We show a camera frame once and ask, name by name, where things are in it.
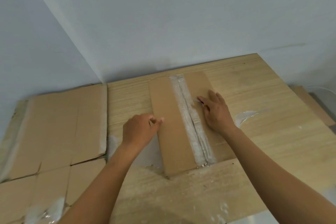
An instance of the left hand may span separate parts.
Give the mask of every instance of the left hand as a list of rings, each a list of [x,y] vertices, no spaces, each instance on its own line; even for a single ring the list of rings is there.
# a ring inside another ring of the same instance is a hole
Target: left hand
[[[133,116],[123,126],[123,141],[121,145],[139,154],[155,136],[163,121],[164,118],[157,120],[150,113]]]

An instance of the hand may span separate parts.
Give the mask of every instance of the hand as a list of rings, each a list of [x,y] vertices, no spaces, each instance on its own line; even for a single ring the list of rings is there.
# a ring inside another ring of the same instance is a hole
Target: hand
[[[228,106],[218,92],[214,93],[209,90],[209,99],[202,96],[197,98],[203,102],[205,120],[214,131],[225,136],[230,130],[237,128],[232,120]]]
[[[163,121],[164,118],[157,120],[150,113],[133,116],[123,126],[121,145],[130,148],[135,154],[139,154],[157,133]]]

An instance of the cable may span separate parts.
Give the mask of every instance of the cable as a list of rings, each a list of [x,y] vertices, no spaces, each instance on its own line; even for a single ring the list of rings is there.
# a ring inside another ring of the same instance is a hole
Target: cable
[[[324,88],[324,87],[320,87],[320,86],[307,86],[307,87],[304,87],[305,89],[307,88],[317,88],[317,89],[322,89],[322,90],[327,90],[327,91],[330,91],[332,94],[336,95],[336,93],[330,89],[327,89],[327,88]]]

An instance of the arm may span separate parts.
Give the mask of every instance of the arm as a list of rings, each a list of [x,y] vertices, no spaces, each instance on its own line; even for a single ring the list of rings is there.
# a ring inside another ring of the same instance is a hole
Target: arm
[[[159,121],[151,114],[136,115],[123,127],[123,141],[109,162],[58,224],[108,223],[121,185],[133,160],[158,131]]]
[[[232,120],[219,93],[198,97],[208,125],[236,154],[255,190],[279,223],[336,223],[336,207],[260,150]]]

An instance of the forearm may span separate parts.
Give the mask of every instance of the forearm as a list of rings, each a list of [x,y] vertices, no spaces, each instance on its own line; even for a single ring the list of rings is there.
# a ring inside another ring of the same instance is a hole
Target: forearm
[[[103,170],[59,224],[106,224],[136,153],[119,146]]]
[[[222,133],[254,188],[279,223],[333,223],[336,207],[285,171],[240,129]]]

